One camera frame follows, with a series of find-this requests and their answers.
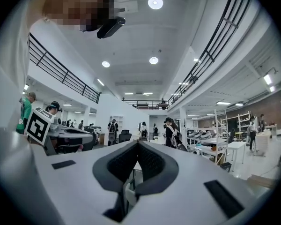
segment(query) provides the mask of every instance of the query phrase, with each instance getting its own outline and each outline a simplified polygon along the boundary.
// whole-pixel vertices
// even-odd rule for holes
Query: white desk
[[[244,147],[244,152],[245,152],[245,142],[232,142],[232,143],[228,144],[228,149],[232,149],[233,150],[233,153],[232,153],[232,161],[233,161],[232,171],[234,171],[234,168],[235,168],[235,162],[236,162],[236,158],[237,158],[237,151],[242,146]]]

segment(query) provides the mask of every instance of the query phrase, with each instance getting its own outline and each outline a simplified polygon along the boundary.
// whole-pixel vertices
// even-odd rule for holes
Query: backpack
[[[116,125],[114,123],[111,123],[111,125],[109,126],[109,132],[110,133],[116,132]]]
[[[174,130],[171,125],[168,125],[167,127],[173,132],[170,141],[171,141],[172,145],[176,148],[177,147],[176,136],[177,136],[178,131],[177,131],[177,129]]]

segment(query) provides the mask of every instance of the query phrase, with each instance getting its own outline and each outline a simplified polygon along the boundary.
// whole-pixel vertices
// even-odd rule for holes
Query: white column
[[[186,130],[186,110],[183,107],[179,108],[180,112],[180,132],[182,135],[182,143],[187,147],[187,130]]]
[[[83,117],[83,126],[88,126],[88,122],[89,122],[89,110],[90,107],[87,106],[85,111],[84,111],[84,117]]]

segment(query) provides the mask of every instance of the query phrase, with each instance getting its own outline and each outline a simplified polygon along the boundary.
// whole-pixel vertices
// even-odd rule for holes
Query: vr headset
[[[109,4],[114,4],[114,0],[109,0]],[[97,32],[97,37],[99,39],[108,38],[108,37],[112,36],[126,22],[125,18],[119,17],[119,16],[116,16],[113,19],[109,19],[109,11],[110,11],[110,8],[108,8],[108,15],[107,15],[108,18],[106,19],[106,21],[103,23],[102,27]],[[100,12],[98,12],[98,19],[104,19],[104,18],[101,18],[101,16],[104,16],[104,15],[106,16],[106,12],[105,12],[105,14],[104,14],[104,12],[102,12],[102,14]],[[90,32],[90,31],[95,31],[97,29],[98,29],[97,26],[86,24],[83,27],[83,29],[81,29],[81,31]]]

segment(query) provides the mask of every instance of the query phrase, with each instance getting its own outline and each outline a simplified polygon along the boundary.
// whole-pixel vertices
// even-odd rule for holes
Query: black metal railing
[[[203,73],[215,62],[225,48],[231,37],[238,29],[239,24],[249,6],[251,0],[228,0],[220,21],[210,38],[199,60],[195,63],[189,74],[183,80],[169,99],[169,106],[175,103],[189,90],[203,75]]]
[[[29,37],[30,60],[37,67],[53,76],[55,79],[87,97],[95,103],[99,102],[100,93],[89,87],[59,62],[43,45],[32,35]]]
[[[168,101],[162,100],[124,100],[123,102],[134,106],[137,109],[146,109],[146,110],[164,110],[169,107]]]

